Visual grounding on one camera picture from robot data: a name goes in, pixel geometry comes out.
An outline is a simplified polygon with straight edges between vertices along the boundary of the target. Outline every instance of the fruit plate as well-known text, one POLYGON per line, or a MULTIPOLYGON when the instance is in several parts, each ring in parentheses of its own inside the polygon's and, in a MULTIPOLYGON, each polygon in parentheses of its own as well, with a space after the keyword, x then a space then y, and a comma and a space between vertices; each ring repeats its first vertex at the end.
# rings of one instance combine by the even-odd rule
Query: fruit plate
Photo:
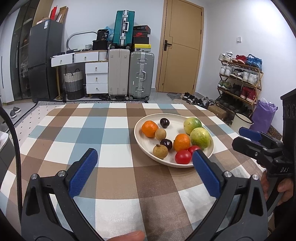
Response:
MULTIPOLYGON (((147 115, 136 123, 133 131, 139 147, 147 156, 149 156, 150 158, 152 158, 153 160, 161 164, 164 164, 170 167, 180 167, 180 168, 193 167, 192 161, 189 164, 176 163, 175 155, 177 152, 174 150, 174 148, 172 148, 168 152, 168 155, 163 160, 158 157, 155 157, 152 154, 153 148, 155 147, 156 144, 159 144, 160 141, 158 141, 156 138, 146 137, 143 134, 141 127, 145 121, 153 121, 158 125, 159 128, 162 128, 159 123, 161 118, 167 118, 170 121, 170 125, 165 129, 167 133, 166 139, 169 139, 172 142, 174 142, 174 139, 178 134, 185 133, 183 128, 183 123, 187 118, 184 116, 175 115, 175 114, 166 114, 166 113, 147 115)), ((214 151, 214 141, 211 136, 210 145, 206 149, 204 149, 203 152, 208 158, 210 158, 210 156, 213 154, 213 151, 214 151)))

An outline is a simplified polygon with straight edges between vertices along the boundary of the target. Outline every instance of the black refrigerator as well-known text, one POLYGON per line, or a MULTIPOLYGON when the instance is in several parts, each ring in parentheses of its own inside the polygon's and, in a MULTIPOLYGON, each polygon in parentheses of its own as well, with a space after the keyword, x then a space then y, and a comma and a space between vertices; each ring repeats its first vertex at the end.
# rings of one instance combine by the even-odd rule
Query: black refrigerator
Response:
POLYGON ((31 28, 28 75, 32 101, 54 99, 58 95, 56 69, 50 57, 61 52, 63 24, 46 20, 31 28))

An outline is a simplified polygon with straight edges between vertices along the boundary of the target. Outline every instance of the lime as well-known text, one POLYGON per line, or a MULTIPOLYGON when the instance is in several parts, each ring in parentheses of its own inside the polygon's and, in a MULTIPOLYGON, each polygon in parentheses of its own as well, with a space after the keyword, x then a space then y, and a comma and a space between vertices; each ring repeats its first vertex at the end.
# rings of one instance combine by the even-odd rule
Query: lime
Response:
POLYGON ((200 122, 199 119, 197 119, 195 117, 187 118, 184 121, 184 131, 188 135, 190 135, 190 133, 193 131, 193 129, 198 128, 198 127, 202 127, 202 123, 200 122))
POLYGON ((210 145, 211 135, 205 128, 198 127, 191 132, 190 141, 192 145, 197 145, 201 149, 205 149, 210 145))

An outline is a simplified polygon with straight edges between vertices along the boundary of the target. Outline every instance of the red tomato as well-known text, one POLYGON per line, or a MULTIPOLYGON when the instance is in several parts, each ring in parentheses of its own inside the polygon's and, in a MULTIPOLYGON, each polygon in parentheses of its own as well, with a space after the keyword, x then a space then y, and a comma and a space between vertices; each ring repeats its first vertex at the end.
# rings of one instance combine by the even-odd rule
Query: red tomato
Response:
POLYGON ((175 161, 178 164, 188 164, 191 161, 191 153, 187 150, 180 150, 175 155, 175 161))
POLYGON ((188 151, 191 153, 191 155, 196 150, 200 150, 200 147, 199 146, 191 146, 191 147, 188 148, 188 151))

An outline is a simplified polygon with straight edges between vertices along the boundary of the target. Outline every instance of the blue plastic bag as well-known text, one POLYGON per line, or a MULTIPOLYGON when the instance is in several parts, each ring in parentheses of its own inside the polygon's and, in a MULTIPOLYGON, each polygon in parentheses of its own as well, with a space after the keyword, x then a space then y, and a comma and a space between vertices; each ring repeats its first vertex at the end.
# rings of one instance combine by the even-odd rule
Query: blue plastic bag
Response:
POLYGON ((256 109, 254 110, 252 116, 254 124, 251 125, 250 129, 253 131, 267 133, 277 109, 278 107, 275 106, 275 104, 270 102, 267 103, 264 98, 262 98, 262 100, 258 100, 256 109))
POLYGON ((111 40, 113 39, 114 29, 113 29, 113 28, 109 28, 109 26, 107 26, 107 27, 104 28, 104 29, 108 29, 108 30, 109 30, 109 35, 108 35, 107 40, 108 40, 108 41, 111 41, 111 40))

